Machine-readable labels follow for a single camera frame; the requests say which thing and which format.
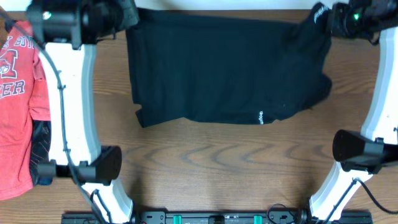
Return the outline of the black polo shirt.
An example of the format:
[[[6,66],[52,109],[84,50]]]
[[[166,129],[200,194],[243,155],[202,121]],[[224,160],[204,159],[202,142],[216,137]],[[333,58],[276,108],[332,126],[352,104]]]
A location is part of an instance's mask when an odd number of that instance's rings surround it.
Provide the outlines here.
[[[126,32],[132,100],[144,128],[179,118],[268,124],[325,100],[329,9],[299,23],[140,9]]]

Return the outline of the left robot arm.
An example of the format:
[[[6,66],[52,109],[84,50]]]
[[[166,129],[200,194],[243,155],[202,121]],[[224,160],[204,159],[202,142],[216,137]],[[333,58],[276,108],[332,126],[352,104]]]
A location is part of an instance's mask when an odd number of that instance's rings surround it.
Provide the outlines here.
[[[119,179],[121,149],[100,143],[93,96],[97,43],[139,22],[135,2],[32,1],[26,16],[40,50],[50,106],[49,156],[38,173],[72,179],[92,209],[62,221],[135,223],[134,203]]]

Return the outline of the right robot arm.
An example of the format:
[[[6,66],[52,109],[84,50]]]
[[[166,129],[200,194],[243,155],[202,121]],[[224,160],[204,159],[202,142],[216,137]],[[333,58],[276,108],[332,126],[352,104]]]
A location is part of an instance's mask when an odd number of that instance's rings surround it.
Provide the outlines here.
[[[297,223],[372,223],[368,212],[345,206],[359,188],[369,191],[366,181],[382,168],[397,165],[397,1],[336,2],[326,32],[379,46],[378,70],[360,130],[336,132],[331,170]]]

